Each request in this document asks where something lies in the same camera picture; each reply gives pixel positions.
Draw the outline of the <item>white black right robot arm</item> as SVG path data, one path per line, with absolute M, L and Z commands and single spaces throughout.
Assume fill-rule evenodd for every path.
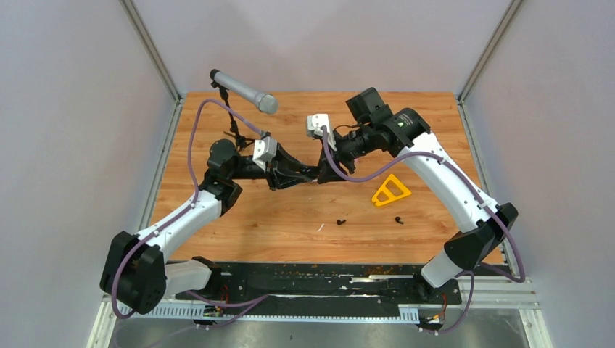
M 442 295 L 446 282 L 481 265 L 510 236 L 519 213 L 511 203 L 497 203 L 473 183 L 414 109 L 393 112 L 373 87 L 346 104 L 355 120 L 355 129 L 345 136 L 334 130 L 326 114 L 306 119 L 307 135 L 322 142 L 320 167 L 336 179 L 360 183 L 403 163 L 444 204 L 458 227 L 442 250 L 422 267 L 420 278 L 414 283 L 417 298 L 433 302 Z M 393 160 L 371 175 L 351 177 L 355 160 L 376 150 L 389 153 Z

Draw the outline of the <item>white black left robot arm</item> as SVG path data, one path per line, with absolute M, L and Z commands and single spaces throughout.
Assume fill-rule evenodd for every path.
M 242 156 L 228 139 L 209 150 L 207 169 L 193 194 L 151 226 L 130 234 L 119 232 L 111 241 L 100 288 L 111 297 L 121 319 L 147 314 L 169 295 L 195 290 L 204 299 L 216 298 L 222 280 L 213 263 L 202 257 L 169 264 L 170 256 L 200 228 L 227 213 L 242 193 L 243 179 L 263 179 L 270 189 L 322 183 L 325 165 L 307 165 L 290 155 L 270 136 L 255 142 L 250 156 Z

